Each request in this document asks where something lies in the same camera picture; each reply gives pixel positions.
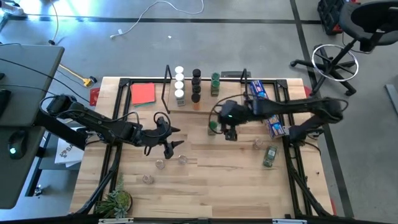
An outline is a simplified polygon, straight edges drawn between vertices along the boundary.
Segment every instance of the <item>concrete floor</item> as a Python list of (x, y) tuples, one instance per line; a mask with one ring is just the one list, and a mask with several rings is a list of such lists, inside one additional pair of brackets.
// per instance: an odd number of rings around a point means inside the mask
[[(170, 2), (186, 11), (200, 9), (200, 0)], [(62, 63), (86, 77), (97, 77), (99, 83), (95, 87), (100, 86), (101, 78), (105, 76), (158, 77), (163, 74), (166, 64), (171, 67), (183, 65), (187, 70), (200, 68), (203, 74), (208, 75), (215, 70), (247, 68), (253, 77), (302, 78), (304, 84), (310, 86), (307, 69), (299, 65), (297, 68), (289, 67), (291, 60), (303, 58), (291, 2), (294, 0), (205, 0), (205, 10), (199, 15), (183, 14), (168, 5), (159, 4), (150, 9), (144, 18), (280, 19), (290, 22), (143, 22), (127, 35), (114, 40), (110, 40), (109, 36), (117, 33), (118, 29), (128, 29), (132, 24), (90, 22), (89, 19), (78, 22), (61, 18), (56, 42), (65, 47)], [(317, 0), (295, 2), (301, 20), (319, 20)], [(144, 0), (119, 0), (117, 4), (106, 0), (55, 2), (58, 14), (62, 16), (112, 18), (137, 18), (149, 4), (149, 1)], [(56, 23), (40, 21), (40, 15), (53, 15), (50, 3), (21, 0), (20, 5), (26, 13), (35, 16), (29, 16), (27, 21), (8, 21), (0, 33), (0, 41), (47, 44), (53, 37)], [(302, 28), (309, 52), (317, 44), (341, 45), (341, 35), (329, 37), (320, 25), (304, 24)], [(351, 80), (351, 84), (358, 92), (349, 98), (338, 83), (326, 81), (320, 90), (322, 96), (344, 98), (350, 103), (344, 114), (345, 119), (339, 124), (330, 125), (330, 129), (353, 213), (360, 220), (391, 223), (398, 220), (398, 174), (394, 168), (398, 157), (398, 151), (394, 150), (398, 117), (384, 89), (384, 85), (397, 76), (397, 52), (398, 44), (395, 44), (378, 47), (371, 55), (355, 54), (360, 67), (358, 76)], [(84, 97), (89, 97), (87, 89), (59, 74), (57, 78), (73, 86)], [(56, 82), (52, 83), (50, 91), (69, 93)], [(343, 216), (345, 214), (323, 136), (319, 145), (323, 151), (323, 168), (331, 198), (336, 203), (337, 214)], [(40, 181), (51, 183), (55, 189), (61, 190), (54, 190), (40, 199), (21, 197), (12, 210), (0, 210), (0, 220), (66, 214), (76, 174), (56, 172), (43, 173)], [(63, 178), (63, 181), (53, 182), (50, 177), (54, 175)], [(35, 212), (30, 212), (33, 200)], [(57, 206), (49, 209), (41, 203), (37, 204), (39, 200), (56, 202)]]

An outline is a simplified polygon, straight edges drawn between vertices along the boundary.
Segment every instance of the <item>red notebook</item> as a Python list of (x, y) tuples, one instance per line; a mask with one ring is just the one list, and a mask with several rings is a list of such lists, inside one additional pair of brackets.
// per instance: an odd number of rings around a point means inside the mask
[(131, 85), (131, 103), (141, 105), (155, 101), (155, 84), (143, 83)]

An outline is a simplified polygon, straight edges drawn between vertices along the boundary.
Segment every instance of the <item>black desk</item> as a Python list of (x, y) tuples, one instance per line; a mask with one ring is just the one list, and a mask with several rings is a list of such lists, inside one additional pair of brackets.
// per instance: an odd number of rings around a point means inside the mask
[[(4, 45), (0, 46), (0, 58), (54, 77), (63, 51), (63, 47), (55, 46)], [(51, 78), (4, 61), (0, 61), (0, 72), (6, 75), (0, 80), (0, 88), (12, 92), (7, 108), (0, 118), (1, 209), (15, 206), (32, 162), (37, 155), (45, 129), (82, 149), (84, 149), (85, 137), (57, 119), (41, 113), (39, 102), (44, 98), (46, 92), (24, 87), (4, 86), (25, 85), (48, 90), (52, 82)], [(28, 150), (22, 159), (12, 160), (7, 154), (8, 139), (13, 132), (21, 128), (29, 132)]]

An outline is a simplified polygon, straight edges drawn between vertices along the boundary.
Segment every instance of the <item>wooden table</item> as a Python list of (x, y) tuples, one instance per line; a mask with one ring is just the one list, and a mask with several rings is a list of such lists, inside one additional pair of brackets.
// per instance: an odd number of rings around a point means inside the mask
[[(290, 99), (305, 98), (301, 79), (287, 79), (287, 83)], [(118, 84), (118, 77), (103, 78), (96, 112), (112, 117)], [(152, 117), (156, 111), (165, 111), (160, 99), (162, 85), (156, 84), (155, 90), (156, 104), (139, 108), (130, 106), (130, 111), (139, 113), (145, 129), (155, 128)], [(273, 88), (266, 87), (266, 91), (274, 100)], [(166, 88), (166, 101), (168, 94), (169, 88)], [(125, 97), (126, 91), (122, 96), (119, 117)], [(294, 215), (282, 141), (272, 141), (264, 124), (251, 122), (237, 127), (238, 141), (230, 142), (225, 141), (223, 135), (207, 135), (207, 114), (172, 112), (169, 116), (172, 126), (181, 129), (179, 133), (173, 133), (169, 141), (185, 140), (176, 147), (175, 155), (170, 160), (164, 160), (162, 146), (153, 148), (146, 157), (142, 147), (123, 144), (119, 172), (123, 173), (124, 187), (134, 200), (129, 217), (283, 218), (287, 213)], [(296, 124), (309, 117), (309, 113), (294, 115)], [(128, 120), (136, 121), (135, 116), (130, 116)], [(262, 165), (265, 150), (252, 148), (256, 138), (279, 148), (272, 168)], [(105, 147), (105, 144), (96, 143), (86, 148), (70, 206), (71, 212), (81, 208), (97, 187)], [(177, 161), (181, 154), (188, 157), (185, 165)], [(301, 154), (308, 187), (324, 209), (331, 213), (319, 152), (312, 146), (304, 146), (301, 147)], [(165, 161), (163, 170), (156, 168), (157, 159)], [(155, 182), (152, 185), (144, 184), (144, 174), (154, 176)], [(301, 190), (296, 186), (301, 211), (305, 211)]]

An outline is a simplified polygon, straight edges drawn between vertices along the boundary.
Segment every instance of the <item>cardboard box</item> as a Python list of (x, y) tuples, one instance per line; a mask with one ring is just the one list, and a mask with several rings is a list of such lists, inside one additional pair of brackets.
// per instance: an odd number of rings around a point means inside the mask
[[(266, 93), (266, 90), (264, 89), (264, 86), (262, 85), (261, 80), (251, 81), (250, 91), (251, 94), (254, 95), (254, 97), (258, 100), (261, 98), (268, 99), (268, 95)], [(280, 123), (277, 115), (273, 115), (271, 118), (267, 119), (266, 123), (269, 129), (269, 136), (272, 139), (279, 138), (285, 135), (282, 123)]]

